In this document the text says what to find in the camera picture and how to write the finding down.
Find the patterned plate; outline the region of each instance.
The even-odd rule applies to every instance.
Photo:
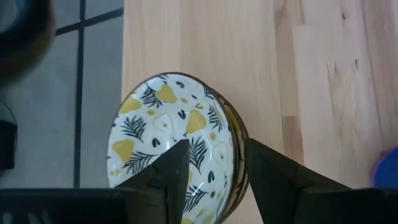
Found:
[[[108,142],[115,187],[180,139],[189,139],[190,170],[183,223],[214,223],[223,214],[234,172],[230,124],[209,88],[182,73],[140,84],[123,102]]]
[[[244,163],[244,140],[249,137],[249,134],[243,123],[242,118],[233,107],[233,105],[219,93],[217,93],[216,95],[219,98],[221,105],[223,106],[224,111],[233,127],[233,139],[235,140],[236,160],[234,163],[234,180],[231,193],[227,201],[226,210],[223,214],[223,219],[225,219],[230,214],[232,214],[241,203],[249,186],[248,173],[246,172],[246,166]]]

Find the stacked plates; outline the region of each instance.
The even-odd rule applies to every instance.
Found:
[[[248,186],[248,132],[232,105],[195,77],[162,73],[138,85],[122,103],[108,141],[108,180],[115,187],[177,141],[190,141],[182,223],[215,223],[238,206]]]

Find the light wood surface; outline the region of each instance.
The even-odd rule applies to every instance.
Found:
[[[124,98],[166,71],[225,96],[250,136],[350,187],[398,146],[398,1],[126,0]],[[227,223],[261,223],[249,191]]]

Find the gray floor tile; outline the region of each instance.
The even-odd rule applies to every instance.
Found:
[[[57,28],[79,22],[80,0],[54,0]]]
[[[3,90],[16,116],[16,167],[0,188],[73,187],[77,32],[55,39],[38,67]]]
[[[123,7],[123,0],[86,0],[86,19]]]
[[[121,101],[123,18],[85,30],[81,187],[107,187],[109,129]]]

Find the pear pattern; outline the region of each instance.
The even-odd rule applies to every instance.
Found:
[[[134,141],[126,139],[117,141],[112,145],[113,150],[119,155],[120,159],[127,163],[131,157],[132,150],[134,149]]]
[[[161,114],[154,119],[154,127],[168,137],[174,136],[173,121],[167,114]]]
[[[189,219],[187,219],[187,218],[183,218],[183,219],[181,220],[181,224],[193,224],[193,221],[192,221],[192,220],[189,220]]]
[[[205,117],[197,110],[191,110],[189,113],[189,120],[185,132],[187,134],[192,134],[195,131],[204,129],[206,127]]]
[[[203,221],[203,224],[210,224],[213,217],[214,217],[214,214],[206,216],[206,218]]]
[[[141,103],[139,100],[129,97],[120,107],[119,113],[126,114],[130,111],[138,110],[141,108]]]
[[[213,148],[211,152],[213,158],[216,160],[216,162],[224,172],[228,169],[226,151],[227,151],[226,144],[220,142]]]
[[[189,170],[189,175],[188,175],[188,185],[190,185],[190,184],[191,184],[191,182],[192,182],[192,179],[193,179],[193,172],[192,172],[192,170]]]
[[[111,129],[110,187],[139,173],[179,140],[188,139],[190,164],[181,224],[216,222],[227,206],[225,192],[232,189],[235,166],[229,116],[211,93],[197,80],[172,73],[139,85],[120,107]]]
[[[175,103],[178,100],[177,97],[175,97],[171,87],[166,84],[164,84],[162,88],[156,92],[155,96],[166,103]]]

